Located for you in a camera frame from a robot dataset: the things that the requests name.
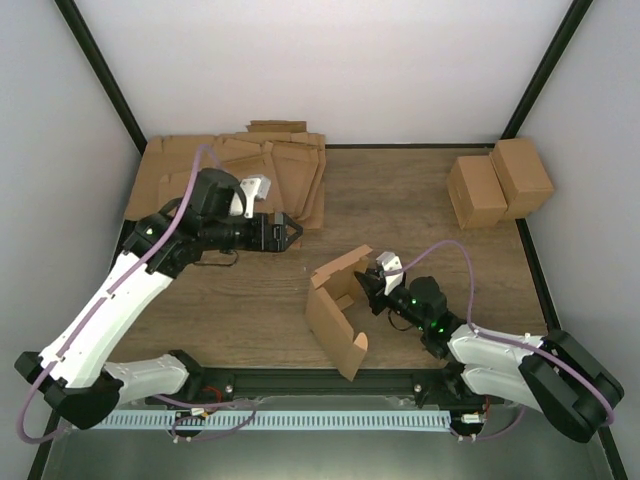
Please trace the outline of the cardboard box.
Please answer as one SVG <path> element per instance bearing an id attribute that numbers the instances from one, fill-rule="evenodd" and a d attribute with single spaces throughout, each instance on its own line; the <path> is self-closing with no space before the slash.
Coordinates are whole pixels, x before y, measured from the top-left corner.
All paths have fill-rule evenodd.
<path id="1" fill-rule="evenodd" d="M 554 186 L 531 139 L 499 140 L 490 158 L 507 203 L 504 220 L 525 218 L 554 193 Z"/>
<path id="2" fill-rule="evenodd" d="M 493 227 L 507 210 L 488 155 L 459 156 L 447 177 L 447 189 L 461 229 Z"/>
<path id="3" fill-rule="evenodd" d="M 360 296 L 356 273 L 364 273 L 372 249 L 361 245 L 320 266 L 310 278 L 305 308 L 307 324 L 332 365 L 353 381 L 368 351 L 368 337 L 356 333 L 345 316 Z"/>

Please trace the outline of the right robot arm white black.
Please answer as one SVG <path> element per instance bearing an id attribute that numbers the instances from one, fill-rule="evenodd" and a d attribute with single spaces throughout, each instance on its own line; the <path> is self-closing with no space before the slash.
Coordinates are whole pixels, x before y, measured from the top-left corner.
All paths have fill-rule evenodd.
<path id="1" fill-rule="evenodd" d="M 470 326 L 448 308 L 433 277 L 389 280 L 379 268 L 355 273 L 371 311 L 389 310 L 421 333 L 434 357 L 448 360 L 447 396 L 500 397 L 536 410 L 581 443 L 611 419 L 624 397 L 620 382 L 563 330 L 517 336 Z"/>

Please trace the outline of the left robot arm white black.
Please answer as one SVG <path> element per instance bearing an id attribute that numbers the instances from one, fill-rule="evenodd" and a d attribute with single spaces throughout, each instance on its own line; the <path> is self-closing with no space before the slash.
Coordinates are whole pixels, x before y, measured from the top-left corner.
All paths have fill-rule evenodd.
<path id="1" fill-rule="evenodd" d="M 182 350 L 131 363 L 109 357 L 145 308 L 204 252 L 281 253 L 303 234 L 284 212 L 258 213 L 270 181 L 239 180 L 204 168 L 192 174 L 183 196 L 138 220 L 108 277 L 67 329 L 40 352 L 15 362 L 60 417 L 78 429 L 98 425 L 122 404 L 166 396 L 184 404 L 204 392 L 203 367 Z"/>

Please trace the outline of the stack of flat cardboard blanks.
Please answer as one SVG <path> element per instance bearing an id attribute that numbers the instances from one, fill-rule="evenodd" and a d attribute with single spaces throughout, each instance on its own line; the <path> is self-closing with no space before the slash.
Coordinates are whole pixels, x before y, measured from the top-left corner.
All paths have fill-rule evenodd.
<path id="1" fill-rule="evenodd" d="M 253 120 L 245 132 L 219 135 L 157 136 L 148 141 L 125 209 L 139 220 L 183 196 L 197 149 L 206 145 L 200 166 L 222 166 L 238 179 L 261 174 L 271 181 L 263 213 L 283 211 L 306 229 L 324 224 L 325 136 L 310 133 L 304 121 Z"/>

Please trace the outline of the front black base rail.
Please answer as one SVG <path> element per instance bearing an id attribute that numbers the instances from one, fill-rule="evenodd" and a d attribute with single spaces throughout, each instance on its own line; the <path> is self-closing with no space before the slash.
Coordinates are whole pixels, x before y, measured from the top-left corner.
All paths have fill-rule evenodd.
<path id="1" fill-rule="evenodd" d="M 172 399 L 203 403 L 213 399 L 270 396 L 380 395 L 409 397 L 418 404 L 479 404 L 484 394 L 472 393 L 449 369 L 364 369 L 352 381 L 335 369 L 204 368 L 189 379 Z"/>

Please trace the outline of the black aluminium frame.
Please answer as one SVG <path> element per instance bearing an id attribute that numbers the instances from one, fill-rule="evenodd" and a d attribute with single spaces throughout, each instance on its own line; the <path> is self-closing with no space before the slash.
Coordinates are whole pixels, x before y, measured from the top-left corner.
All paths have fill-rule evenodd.
<path id="1" fill-rule="evenodd" d="M 519 133 L 591 5 L 592 3 L 588 0 L 573 1 L 570 3 L 501 135 L 503 139 L 513 138 Z M 142 151 L 146 146 L 146 138 L 84 20 L 80 9 L 74 1 L 58 1 L 56 6 L 73 34 L 76 43 L 89 62 L 104 92 L 107 94 L 121 123 L 133 140 L 134 145 L 139 151 Z M 549 327 L 557 327 L 559 325 L 559 319 L 531 237 L 530 229 L 524 220 L 518 220 L 516 225 L 545 322 Z M 627 473 L 611 430 L 608 427 L 603 427 L 598 431 L 598 436 L 612 477 L 614 479 L 625 479 Z"/>

